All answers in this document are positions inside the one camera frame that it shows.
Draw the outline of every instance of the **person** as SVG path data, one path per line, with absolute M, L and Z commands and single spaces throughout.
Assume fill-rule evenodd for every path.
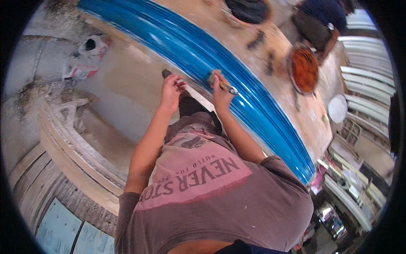
M 305 0 L 292 21 L 311 47 L 317 50 L 319 65 L 334 48 L 338 36 L 347 28 L 346 15 L 354 13 L 351 0 Z M 334 29 L 328 28 L 331 23 Z
M 181 78 L 164 80 L 160 105 L 134 149 L 115 252 L 289 251 L 313 213 L 308 191 L 237 123 L 229 112 L 233 95 L 219 85 L 228 82 L 222 74 L 214 75 L 212 102 L 225 132 L 187 96 Z M 180 120 L 168 126 L 178 106 Z

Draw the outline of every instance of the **curved surface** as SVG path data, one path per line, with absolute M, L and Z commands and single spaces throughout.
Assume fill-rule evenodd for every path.
M 315 169 L 289 119 L 253 73 L 205 31 L 148 0 L 81 0 L 78 9 L 153 49 L 208 91 L 208 75 L 213 69 L 221 69 L 240 92 L 231 103 L 231 112 L 303 183 L 309 182 Z

